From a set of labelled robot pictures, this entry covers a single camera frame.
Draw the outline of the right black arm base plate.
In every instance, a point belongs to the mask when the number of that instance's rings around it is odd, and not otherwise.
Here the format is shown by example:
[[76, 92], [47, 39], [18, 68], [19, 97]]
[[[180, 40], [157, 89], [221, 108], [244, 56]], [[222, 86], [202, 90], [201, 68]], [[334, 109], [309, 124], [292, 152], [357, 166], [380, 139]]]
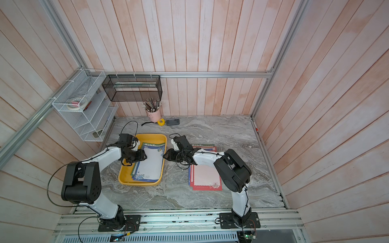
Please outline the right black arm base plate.
[[236, 213], [220, 213], [220, 226], [222, 229], [258, 229], [261, 228], [259, 216], [255, 212], [249, 212], [244, 217]]

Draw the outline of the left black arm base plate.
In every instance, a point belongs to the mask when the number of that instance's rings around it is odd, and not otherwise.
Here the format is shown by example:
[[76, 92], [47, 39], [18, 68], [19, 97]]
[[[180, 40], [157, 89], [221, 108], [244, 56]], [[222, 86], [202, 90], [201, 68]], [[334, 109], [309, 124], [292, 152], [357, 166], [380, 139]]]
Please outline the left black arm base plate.
[[100, 219], [98, 232], [138, 231], [141, 215], [123, 215], [113, 219]]

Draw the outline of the green bordered stationery paper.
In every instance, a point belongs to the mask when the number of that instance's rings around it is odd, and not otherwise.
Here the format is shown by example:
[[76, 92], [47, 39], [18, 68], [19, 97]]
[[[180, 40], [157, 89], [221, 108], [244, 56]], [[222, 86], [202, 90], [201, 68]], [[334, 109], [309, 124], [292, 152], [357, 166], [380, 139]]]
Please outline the green bordered stationery paper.
[[212, 148], [215, 147], [214, 144], [192, 144], [193, 147], [199, 148]]

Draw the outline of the red bordered stationery paper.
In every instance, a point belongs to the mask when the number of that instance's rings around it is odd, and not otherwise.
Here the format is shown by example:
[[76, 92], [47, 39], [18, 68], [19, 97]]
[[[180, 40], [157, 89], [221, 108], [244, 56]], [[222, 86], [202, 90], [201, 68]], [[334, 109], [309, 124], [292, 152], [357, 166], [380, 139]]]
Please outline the red bordered stationery paper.
[[193, 170], [193, 165], [190, 165], [188, 169], [188, 185], [192, 187], [192, 170]]
[[203, 149], [205, 151], [210, 151], [210, 152], [216, 152], [216, 147], [210, 147], [210, 146], [201, 146], [200, 149]]
[[222, 181], [215, 167], [193, 165], [192, 189], [195, 191], [222, 191]]

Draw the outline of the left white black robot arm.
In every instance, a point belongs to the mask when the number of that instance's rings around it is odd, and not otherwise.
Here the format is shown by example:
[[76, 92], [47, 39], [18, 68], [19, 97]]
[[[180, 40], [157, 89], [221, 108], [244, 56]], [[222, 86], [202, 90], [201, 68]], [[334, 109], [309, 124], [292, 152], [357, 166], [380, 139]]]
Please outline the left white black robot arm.
[[123, 208], [102, 193], [100, 173], [117, 161], [124, 166], [131, 166], [135, 162], [146, 160], [146, 152], [139, 146], [138, 138], [130, 134], [120, 134], [117, 142], [98, 154], [65, 165], [62, 200], [95, 212], [104, 230], [123, 230], [127, 224]]

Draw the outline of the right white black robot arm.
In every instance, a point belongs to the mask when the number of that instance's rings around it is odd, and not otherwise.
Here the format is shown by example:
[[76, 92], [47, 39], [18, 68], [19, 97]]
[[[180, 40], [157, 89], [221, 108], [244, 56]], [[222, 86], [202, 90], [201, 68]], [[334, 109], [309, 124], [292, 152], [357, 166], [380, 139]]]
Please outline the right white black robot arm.
[[164, 154], [165, 160], [187, 166], [209, 166], [217, 170], [225, 186], [232, 192], [232, 220], [237, 226], [244, 226], [252, 213], [248, 196], [248, 184], [252, 175], [249, 166], [232, 149], [211, 152], [194, 148], [184, 135], [175, 136], [171, 143], [173, 148]]

